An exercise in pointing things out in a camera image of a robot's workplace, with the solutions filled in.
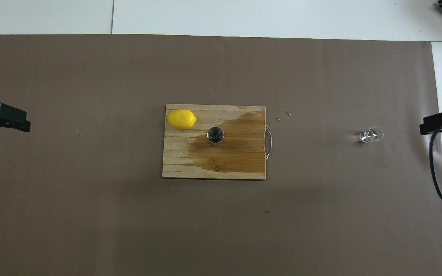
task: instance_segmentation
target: lemon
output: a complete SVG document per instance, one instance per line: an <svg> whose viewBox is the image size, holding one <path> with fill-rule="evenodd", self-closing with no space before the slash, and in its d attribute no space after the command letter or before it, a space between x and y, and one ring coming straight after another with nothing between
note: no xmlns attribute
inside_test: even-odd
<svg viewBox="0 0 442 276"><path fill-rule="evenodd" d="M179 109L170 112L167 116L167 122L170 126L177 129L189 129L193 127L197 118L192 111Z"/></svg>

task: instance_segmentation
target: wooden cutting board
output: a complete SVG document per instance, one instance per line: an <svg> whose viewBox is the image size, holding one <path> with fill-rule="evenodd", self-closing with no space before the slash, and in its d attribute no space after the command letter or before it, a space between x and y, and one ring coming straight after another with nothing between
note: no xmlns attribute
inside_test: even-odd
<svg viewBox="0 0 442 276"><path fill-rule="evenodd" d="M244 105L168 104L173 110L191 110L197 121L188 130L175 129L165 120L163 177L265 179L265 107ZM207 131L224 131L223 143L212 147Z"/></svg>

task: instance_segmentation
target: metal handle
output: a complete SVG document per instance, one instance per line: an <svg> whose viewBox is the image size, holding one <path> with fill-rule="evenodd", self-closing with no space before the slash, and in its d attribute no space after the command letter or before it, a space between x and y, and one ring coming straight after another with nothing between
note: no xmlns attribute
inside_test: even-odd
<svg viewBox="0 0 442 276"><path fill-rule="evenodd" d="M265 160L267 160L269 158L270 151L272 150L272 133L270 133L268 125L265 125L265 132L269 134L269 152L265 154Z"/></svg>

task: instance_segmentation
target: clear glass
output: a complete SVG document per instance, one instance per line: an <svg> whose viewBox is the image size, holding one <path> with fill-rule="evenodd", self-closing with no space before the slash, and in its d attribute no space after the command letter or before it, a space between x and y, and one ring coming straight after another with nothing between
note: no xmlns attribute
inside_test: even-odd
<svg viewBox="0 0 442 276"><path fill-rule="evenodd" d="M224 131L219 127L212 127L207 131L207 140L211 146L219 146L223 142Z"/></svg>
<svg viewBox="0 0 442 276"><path fill-rule="evenodd" d="M359 133L359 141L363 143L373 143L380 141L384 136L383 130L378 126L372 126L368 130Z"/></svg>

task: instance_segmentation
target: stainless steel cup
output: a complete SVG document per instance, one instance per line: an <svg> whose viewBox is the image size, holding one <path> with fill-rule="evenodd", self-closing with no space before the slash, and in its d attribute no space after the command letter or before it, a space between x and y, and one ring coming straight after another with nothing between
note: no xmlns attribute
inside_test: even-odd
<svg viewBox="0 0 442 276"><path fill-rule="evenodd" d="M223 143L224 132L219 127L212 127L207 131L207 140L211 143L211 146L217 147Z"/></svg>

